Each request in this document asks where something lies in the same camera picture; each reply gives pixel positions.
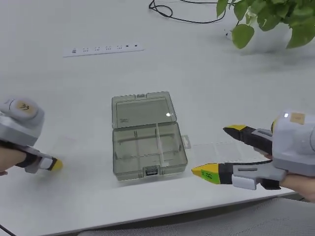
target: green leaf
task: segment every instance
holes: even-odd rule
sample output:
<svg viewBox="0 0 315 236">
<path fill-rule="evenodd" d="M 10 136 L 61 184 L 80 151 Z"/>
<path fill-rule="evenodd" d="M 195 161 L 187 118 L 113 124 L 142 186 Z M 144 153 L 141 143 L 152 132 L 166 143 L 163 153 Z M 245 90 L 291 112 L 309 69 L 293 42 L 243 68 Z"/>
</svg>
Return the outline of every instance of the green leaf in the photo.
<svg viewBox="0 0 315 236">
<path fill-rule="evenodd" d="M 254 1 L 255 0 L 246 0 L 248 6 L 251 6 Z"/>
<path fill-rule="evenodd" d="M 313 23 L 297 25 L 292 27 L 292 36 L 286 48 L 297 48 L 311 42 L 315 36 Z"/>
<path fill-rule="evenodd" d="M 312 16 L 314 13 L 314 10 L 308 6 L 302 7 L 302 8 L 295 8 L 293 11 L 293 15 L 301 18 L 308 18 Z"/>
<path fill-rule="evenodd" d="M 280 20 L 280 16 L 270 14 L 268 7 L 265 7 L 257 15 L 257 23 L 262 31 L 272 30 L 279 24 Z"/>
<path fill-rule="evenodd" d="M 219 17 L 226 9 L 228 0 L 218 0 L 217 3 L 217 17 Z"/>
<path fill-rule="evenodd" d="M 294 26 L 299 26 L 299 25 L 308 25 L 308 24 L 315 25 L 315 16 L 312 16 L 306 19 L 300 19 L 298 17 L 291 16 L 288 19 L 287 24 L 289 24 L 291 28 Z"/>
<path fill-rule="evenodd" d="M 244 24 L 237 25 L 232 31 L 233 44 L 238 48 L 245 48 L 254 35 L 254 29 Z"/>
<path fill-rule="evenodd" d="M 286 0 L 271 0 L 273 4 L 285 3 Z"/>
<path fill-rule="evenodd" d="M 241 0 L 235 4 L 234 14 L 239 21 L 241 21 L 243 17 L 245 16 L 247 7 L 248 7 L 247 2 L 245 0 Z"/>
<path fill-rule="evenodd" d="M 251 5 L 251 12 L 257 15 L 266 4 L 267 3 L 264 0 L 255 0 Z"/>
<path fill-rule="evenodd" d="M 232 1 L 230 2 L 230 4 L 228 5 L 228 9 L 231 8 L 231 6 L 234 4 L 235 1 L 236 1 L 236 0 L 232 0 Z"/>
<path fill-rule="evenodd" d="M 288 4 L 277 6 L 277 15 L 280 16 L 281 18 L 285 18 L 289 11 L 289 8 L 290 6 Z"/>
</svg>

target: white device housing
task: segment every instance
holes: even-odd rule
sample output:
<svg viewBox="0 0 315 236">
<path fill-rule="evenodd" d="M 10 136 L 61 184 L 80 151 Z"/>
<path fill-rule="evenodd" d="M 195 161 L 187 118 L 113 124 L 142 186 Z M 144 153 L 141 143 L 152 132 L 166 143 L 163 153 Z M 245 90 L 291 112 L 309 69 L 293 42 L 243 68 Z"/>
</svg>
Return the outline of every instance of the white device housing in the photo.
<svg viewBox="0 0 315 236">
<path fill-rule="evenodd" d="M 273 165 L 315 177 L 315 116 L 284 111 L 273 127 Z"/>
<path fill-rule="evenodd" d="M 27 98 L 9 98 L 0 103 L 0 140 L 34 146 L 44 123 L 44 111 Z"/>
</svg>

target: power strip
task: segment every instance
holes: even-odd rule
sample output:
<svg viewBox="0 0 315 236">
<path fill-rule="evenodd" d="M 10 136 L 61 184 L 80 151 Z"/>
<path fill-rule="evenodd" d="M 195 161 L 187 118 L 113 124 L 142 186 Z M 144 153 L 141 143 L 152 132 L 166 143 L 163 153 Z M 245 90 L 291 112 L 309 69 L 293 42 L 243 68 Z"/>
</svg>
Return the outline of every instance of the power strip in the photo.
<svg viewBox="0 0 315 236">
<path fill-rule="evenodd" d="M 125 52 L 136 52 L 143 51 L 144 48 L 139 44 L 120 44 L 116 46 L 96 46 L 96 47 L 81 47 L 64 49 L 63 57 L 78 57 L 87 55 L 98 55 L 108 53 L 125 53 Z"/>
</svg>

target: finger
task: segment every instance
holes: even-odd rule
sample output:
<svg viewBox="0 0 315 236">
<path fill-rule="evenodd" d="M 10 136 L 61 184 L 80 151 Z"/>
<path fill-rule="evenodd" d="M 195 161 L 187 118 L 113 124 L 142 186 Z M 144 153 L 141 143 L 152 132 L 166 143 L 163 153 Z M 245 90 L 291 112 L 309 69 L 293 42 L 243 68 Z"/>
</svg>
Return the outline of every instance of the finger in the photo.
<svg viewBox="0 0 315 236">
<path fill-rule="evenodd" d="M 269 154 L 267 154 L 267 155 L 264 155 L 266 158 L 268 158 L 268 159 L 272 159 L 272 155 L 269 155 Z"/>
<path fill-rule="evenodd" d="M 24 152 L 0 147 L 0 172 L 24 161 L 25 158 L 26 154 Z"/>
<path fill-rule="evenodd" d="M 0 176 L 5 176 L 5 175 L 7 175 L 7 174 L 8 174 L 7 171 L 2 171 L 2 172 L 0 172 Z"/>
<path fill-rule="evenodd" d="M 315 188 L 315 179 L 292 174 L 287 175 L 284 180 L 280 182 L 280 186 L 292 189 L 301 194 L 307 194 L 310 190 Z"/>
</svg>

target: potted plant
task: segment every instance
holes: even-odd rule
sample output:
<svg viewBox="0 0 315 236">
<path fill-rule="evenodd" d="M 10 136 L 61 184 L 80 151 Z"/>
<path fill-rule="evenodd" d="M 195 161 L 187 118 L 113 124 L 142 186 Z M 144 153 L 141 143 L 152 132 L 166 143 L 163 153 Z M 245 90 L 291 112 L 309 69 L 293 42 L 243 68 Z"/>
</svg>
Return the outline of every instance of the potted plant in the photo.
<svg viewBox="0 0 315 236">
<path fill-rule="evenodd" d="M 281 25 L 292 29 L 286 48 L 304 46 L 315 36 L 315 0 L 218 0 L 217 17 L 231 6 L 239 21 L 232 30 L 232 41 L 239 49 L 245 48 L 258 30 L 277 32 Z"/>
</svg>

